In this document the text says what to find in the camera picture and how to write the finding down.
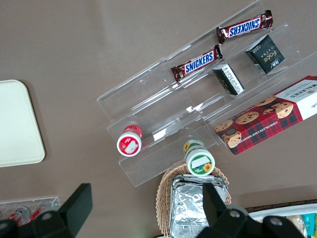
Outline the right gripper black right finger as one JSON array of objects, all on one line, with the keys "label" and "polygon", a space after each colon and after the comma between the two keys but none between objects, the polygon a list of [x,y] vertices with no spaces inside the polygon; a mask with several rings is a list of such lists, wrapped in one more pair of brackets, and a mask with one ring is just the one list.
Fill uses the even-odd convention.
[{"label": "right gripper black right finger", "polygon": [[203,184],[203,209],[209,226],[199,238],[302,238],[286,218],[266,216],[260,223],[241,206],[225,205],[214,186]]}]

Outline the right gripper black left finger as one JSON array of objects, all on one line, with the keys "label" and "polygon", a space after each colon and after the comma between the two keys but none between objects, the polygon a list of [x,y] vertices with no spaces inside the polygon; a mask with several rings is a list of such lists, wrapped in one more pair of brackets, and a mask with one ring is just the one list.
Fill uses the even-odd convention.
[{"label": "right gripper black left finger", "polygon": [[92,186],[82,183],[56,211],[40,214],[30,223],[18,226],[14,220],[0,222],[2,238],[74,238],[93,208]]}]

